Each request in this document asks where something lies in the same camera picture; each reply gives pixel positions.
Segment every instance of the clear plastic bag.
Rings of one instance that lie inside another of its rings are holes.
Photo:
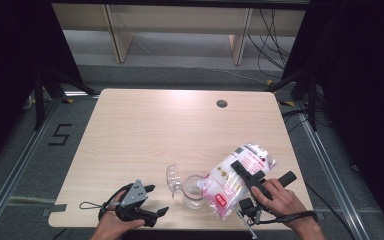
[[[248,192],[242,178],[230,166],[238,160],[252,175],[262,170],[267,174],[276,164],[272,156],[255,144],[244,144],[213,168],[205,179],[199,182],[202,195],[210,207],[226,219],[234,206]]]

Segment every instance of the floor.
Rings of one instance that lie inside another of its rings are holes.
[[[120,74],[130,74],[136,81],[135,83],[123,82],[125,84],[123,87],[147,87],[146,83],[138,84],[156,76],[166,76],[167,79],[173,78],[173,81],[176,81],[176,74],[186,71],[196,74],[194,76],[197,78],[209,75],[214,78],[231,78],[233,79],[231,86],[235,86],[232,89],[243,90],[238,86],[243,83],[244,89],[249,88],[255,91],[265,89],[269,84],[267,80],[278,81],[279,78],[276,76],[281,76],[282,72],[282,69],[270,63],[267,58],[259,59],[258,51],[249,39],[246,42],[242,64],[234,66],[227,36],[140,33],[135,36],[126,61],[117,64],[108,33],[66,31],[65,34],[85,83],[98,90],[108,86],[119,86],[121,83],[117,82],[114,76]],[[252,39],[261,46],[262,40],[259,36],[252,36]],[[278,44],[288,52],[293,42],[294,38],[278,38]],[[267,53],[282,66],[278,53],[270,50]],[[175,87],[187,88],[185,86],[176,85]],[[75,90],[71,86],[64,86],[64,88],[67,91]],[[282,105],[281,111],[284,113],[303,108],[305,105],[304,101],[291,106],[289,93],[292,88],[293,85],[288,85],[276,93]],[[34,107],[27,107],[8,137],[3,147],[5,151],[0,154],[0,199],[3,199],[0,202],[0,239],[52,239],[52,237],[84,239],[93,231],[93,229],[69,229],[58,236],[62,229],[54,229],[47,224],[49,210],[58,195],[97,100],[88,97],[75,99],[74,104],[64,101],[47,102],[50,117],[42,132],[33,131],[35,111]],[[320,101],[318,109],[324,107],[323,102]],[[60,140],[54,137],[54,130],[59,124],[71,122],[75,124],[69,130],[62,129],[70,131],[70,141],[67,141],[64,148],[50,147],[49,143]],[[364,180],[357,171],[350,168],[352,159],[329,122],[328,112],[322,110],[317,112],[317,132],[311,130],[303,114],[286,117],[285,125],[304,180],[309,184],[310,197],[326,237],[328,239],[384,239],[382,211],[377,207]],[[31,146],[31,149],[27,151],[25,146]],[[329,203],[340,218],[335,216],[324,201]],[[354,237],[351,237],[340,219],[347,222],[348,229]],[[126,239],[146,237],[141,235],[143,232],[134,232],[126,236]],[[150,232],[154,234],[154,239],[176,239],[170,233]],[[211,238],[223,236],[223,233],[212,234],[209,234]],[[230,235],[230,238],[226,236],[224,238],[237,239],[238,237]],[[291,232],[283,231],[259,232],[258,237],[259,239],[295,238]]]

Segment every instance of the clear plastic container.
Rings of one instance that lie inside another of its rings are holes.
[[[183,203],[190,209],[200,209],[204,204],[201,188],[198,183],[204,179],[200,174],[192,174],[182,182],[178,176],[179,170],[176,164],[169,165],[166,170],[167,185],[174,193],[183,192]]]

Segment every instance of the wooden table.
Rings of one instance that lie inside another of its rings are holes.
[[[224,100],[221,108],[217,101]],[[276,99],[266,92],[106,89],[96,104],[53,212],[53,227],[95,227],[98,210],[81,210],[83,201],[102,204],[120,187],[141,179],[154,184],[143,209],[169,206],[154,229],[245,230],[236,213],[221,221],[204,205],[191,210],[182,194],[167,186],[166,168],[176,163],[184,179],[207,174],[238,146],[253,142],[268,150],[277,166],[267,178],[292,170],[298,177],[288,188],[308,209],[306,191]],[[264,214],[265,219],[273,216]],[[283,224],[253,227],[286,229]]]

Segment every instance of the person's left hand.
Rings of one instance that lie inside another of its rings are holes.
[[[115,199],[119,199],[123,193],[124,191],[120,192]],[[95,232],[90,237],[91,240],[119,240],[125,232],[145,224],[142,219],[130,222],[121,221],[115,212],[111,211],[114,208],[114,206],[108,207],[107,212],[101,217]]]

